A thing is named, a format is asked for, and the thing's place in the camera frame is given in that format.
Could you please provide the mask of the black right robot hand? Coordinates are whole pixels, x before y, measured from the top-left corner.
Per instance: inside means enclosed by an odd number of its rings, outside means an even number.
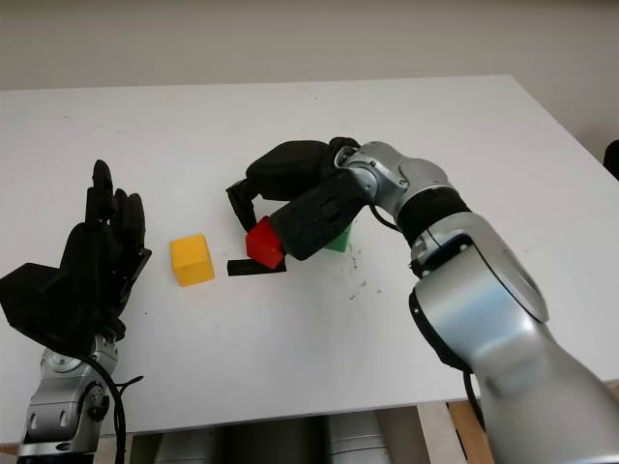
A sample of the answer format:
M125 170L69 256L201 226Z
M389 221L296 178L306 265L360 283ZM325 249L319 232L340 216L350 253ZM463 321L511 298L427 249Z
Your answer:
M335 171L335 156L342 148L358 149L349 137L330 142L316 140L286 141L254 161L246 177L226 189L233 212L243 229L257 224L253 200L260 196L271 201L291 201L318 186Z

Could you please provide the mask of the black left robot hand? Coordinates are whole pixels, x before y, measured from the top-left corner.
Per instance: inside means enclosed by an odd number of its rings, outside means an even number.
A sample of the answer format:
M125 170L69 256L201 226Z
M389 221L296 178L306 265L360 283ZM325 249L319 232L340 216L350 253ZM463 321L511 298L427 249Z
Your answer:
M145 247L145 215L139 194L114 188L105 161L95 162L85 219L71 231L61 269L72 280L73 299L95 333L121 340L120 320L133 285L152 251Z

